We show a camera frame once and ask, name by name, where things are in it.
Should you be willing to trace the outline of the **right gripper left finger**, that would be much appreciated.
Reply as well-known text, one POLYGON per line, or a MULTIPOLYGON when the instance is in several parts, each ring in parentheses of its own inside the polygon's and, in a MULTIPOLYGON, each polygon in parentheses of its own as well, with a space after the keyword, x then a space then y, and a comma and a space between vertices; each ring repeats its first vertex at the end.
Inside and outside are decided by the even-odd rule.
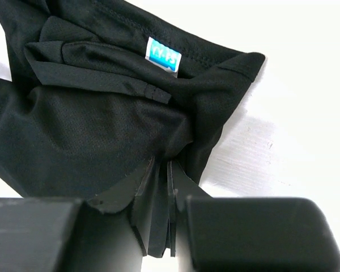
POLYGON ((158 173, 156 158, 145 159, 131 174, 88 200, 90 206, 105 215, 126 211, 131 229, 144 255, 148 254, 158 173))

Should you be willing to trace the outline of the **black t shirt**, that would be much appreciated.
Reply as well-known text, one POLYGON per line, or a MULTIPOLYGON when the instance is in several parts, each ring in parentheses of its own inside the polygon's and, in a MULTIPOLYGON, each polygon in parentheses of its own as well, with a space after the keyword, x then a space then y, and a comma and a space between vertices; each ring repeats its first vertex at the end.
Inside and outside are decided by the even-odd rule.
POLYGON ((198 182, 265 56, 125 1, 0 1, 0 178, 23 197, 92 198, 143 161, 198 182))

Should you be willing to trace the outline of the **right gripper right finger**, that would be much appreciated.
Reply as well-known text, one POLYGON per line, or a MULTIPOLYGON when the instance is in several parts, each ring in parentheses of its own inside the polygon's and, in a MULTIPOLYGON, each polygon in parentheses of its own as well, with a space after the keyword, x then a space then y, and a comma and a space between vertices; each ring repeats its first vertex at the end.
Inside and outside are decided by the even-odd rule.
POLYGON ((198 244, 197 235, 209 218, 213 198, 196 184, 177 161, 167 163, 167 194, 169 207, 168 237, 171 251, 198 244))

